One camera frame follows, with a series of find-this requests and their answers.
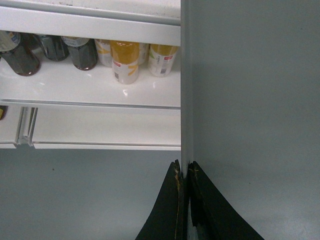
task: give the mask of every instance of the cabinet door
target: cabinet door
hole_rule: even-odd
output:
[[[181,8],[182,168],[263,238],[319,239],[319,2]]]

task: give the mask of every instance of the white shelf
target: white shelf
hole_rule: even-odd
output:
[[[35,148],[176,150],[181,149],[179,110],[144,113],[39,108]]]
[[[72,64],[71,57],[54,62],[40,55],[41,68],[33,76],[13,72],[0,61],[0,102],[39,107],[43,105],[180,108],[180,55],[166,77],[153,76],[147,63],[139,67],[139,77],[129,85],[116,81],[112,69],[98,62],[89,71]]]
[[[180,46],[179,0],[2,0],[0,30]]]
[[[21,122],[21,107],[9,106],[0,120],[0,149],[14,149],[18,141]]]
[[[2,6],[180,25],[180,0],[2,0]]]

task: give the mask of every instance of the gray floor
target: gray floor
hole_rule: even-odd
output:
[[[0,150],[1,240],[131,240],[179,151]]]

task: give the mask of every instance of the white shelving unit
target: white shelving unit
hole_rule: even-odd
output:
[[[180,150],[179,111],[127,110],[39,108],[32,143],[36,149]]]
[[[4,0],[0,15],[0,30],[180,45],[179,0]],[[0,62],[0,103],[39,108],[28,129],[35,147],[180,150],[180,56],[167,77],[144,64],[130,85],[100,63],[80,71],[70,57],[38,56],[28,77]]]
[[[74,67],[70,56],[61,62],[38,56],[41,68],[28,77],[15,74],[5,60],[0,61],[2,103],[180,109],[179,57],[168,76],[155,77],[143,64],[138,79],[124,85],[116,81],[110,67],[100,62],[90,71],[81,71]]]
[[[5,117],[0,121],[0,149],[16,148],[20,131],[21,116],[21,107],[8,107]]]

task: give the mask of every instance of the white label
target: white label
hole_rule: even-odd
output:
[[[105,43],[104,43],[104,42],[97,41],[95,39],[94,42],[95,42],[96,51],[98,53],[98,57],[99,57],[100,62],[103,65],[111,68],[112,57],[111,57],[111,49],[110,49],[109,41],[105,41]]]
[[[80,47],[89,42],[90,38],[62,36],[62,40],[70,47]]]
[[[138,78],[138,59],[131,64],[112,61],[112,70],[117,81],[121,84],[132,84]]]
[[[150,72],[157,77],[167,76],[171,71],[176,55],[177,53],[169,56],[163,56],[156,53],[151,47],[148,62]]]
[[[148,59],[149,46],[150,44],[148,43],[139,43],[139,65],[143,64]]]
[[[20,43],[20,34],[13,31],[0,30],[0,52],[14,49]]]

